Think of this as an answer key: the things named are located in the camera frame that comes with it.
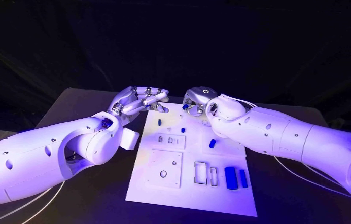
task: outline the robotic arm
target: robotic arm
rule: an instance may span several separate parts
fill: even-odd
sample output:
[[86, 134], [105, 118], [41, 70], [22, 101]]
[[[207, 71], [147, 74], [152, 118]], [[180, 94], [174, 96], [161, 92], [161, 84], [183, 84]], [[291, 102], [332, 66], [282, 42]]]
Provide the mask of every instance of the robotic arm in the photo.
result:
[[[167, 90], [126, 87], [106, 112], [22, 132], [0, 141], [0, 204], [22, 199], [103, 164], [118, 146], [132, 150], [138, 133], [122, 126], [141, 110], [167, 112]], [[64, 148], [74, 154], [66, 158]]]
[[351, 133], [308, 124], [254, 106], [209, 87], [186, 91], [183, 110], [206, 114], [213, 133], [271, 156], [293, 159], [324, 172], [351, 193]]

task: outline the dark background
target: dark background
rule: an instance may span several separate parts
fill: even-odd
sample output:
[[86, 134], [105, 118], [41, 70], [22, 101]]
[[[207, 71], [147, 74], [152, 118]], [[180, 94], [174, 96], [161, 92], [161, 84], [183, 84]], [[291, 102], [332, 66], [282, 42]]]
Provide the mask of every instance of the dark background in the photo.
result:
[[206, 85], [349, 129], [349, 0], [0, 0], [0, 129], [67, 87]]

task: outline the blue rectangular block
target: blue rectangular block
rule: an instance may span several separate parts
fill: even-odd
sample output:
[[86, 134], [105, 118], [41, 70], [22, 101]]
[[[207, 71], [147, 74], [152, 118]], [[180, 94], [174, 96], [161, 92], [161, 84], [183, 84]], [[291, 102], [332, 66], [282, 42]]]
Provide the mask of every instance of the blue rectangular block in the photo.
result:
[[226, 189], [236, 190], [238, 187], [238, 180], [233, 167], [225, 167], [225, 181], [226, 181]]
[[239, 178], [241, 178], [242, 187], [246, 188], [246, 176], [243, 170], [239, 170]]

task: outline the table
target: table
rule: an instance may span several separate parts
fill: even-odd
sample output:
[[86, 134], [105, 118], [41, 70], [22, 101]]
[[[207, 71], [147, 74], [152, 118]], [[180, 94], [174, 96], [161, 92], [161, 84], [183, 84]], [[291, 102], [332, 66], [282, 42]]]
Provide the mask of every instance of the table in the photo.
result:
[[[89, 117], [105, 111], [116, 92], [67, 88], [51, 105], [37, 128]], [[180, 97], [168, 97], [180, 103]], [[298, 106], [258, 104], [297, 119], [326, 126], [319, 111]], [[141, 112], [126, 127], [142, 132], [147, 112]], [[63, 185], [60, 193], [28, 223], [351, 223], [351, 199], [316, 187], [293, 176], [274, 158], [246, 149], [246, 164], [258, 217], [246, 217], [125, 201], [137, 148], [118, 149], [111, 160], [85, 169]], [[287, 167], [304, 178], [339, 190], [300, 163], [281, 159]], [[44, 206], [59, 186], [1, 223], [21, 223]], [[5, 203], [0, 215], [31, 200]]]

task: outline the blue block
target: blue block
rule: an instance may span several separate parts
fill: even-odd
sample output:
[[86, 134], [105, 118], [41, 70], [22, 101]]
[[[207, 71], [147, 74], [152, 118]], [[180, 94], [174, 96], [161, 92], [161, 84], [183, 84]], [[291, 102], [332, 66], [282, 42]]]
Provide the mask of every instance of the blue block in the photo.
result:
[[233, 167], [225, 167], [223, 171], [225, 171], [226, 189], [236, 190], [239, 187], [238, 187], [235, 169]]
[[215, 140], [210, 140], [210, 143], [209, 143], [209, 148], [213, 149], [213, 145], [215, 145]]
[[243, 170], [239, 170], [239, 178], [241, 178], [242, 187], [246, 188], [246, 176]]

